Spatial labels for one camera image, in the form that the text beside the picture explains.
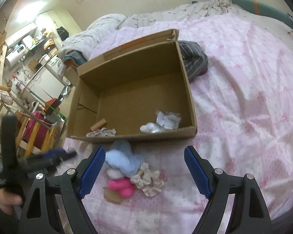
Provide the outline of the person's left hand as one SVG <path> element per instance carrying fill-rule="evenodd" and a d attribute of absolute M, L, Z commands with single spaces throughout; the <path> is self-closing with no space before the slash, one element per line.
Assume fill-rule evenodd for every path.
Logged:
<path fill-rule="evenodd" d="M 0 189 L 0 209 L 7 215 L 13 215 L 14 206 L 21 206 L 22 198 L 18 194 L 11 193 L 6 189 Z"/>

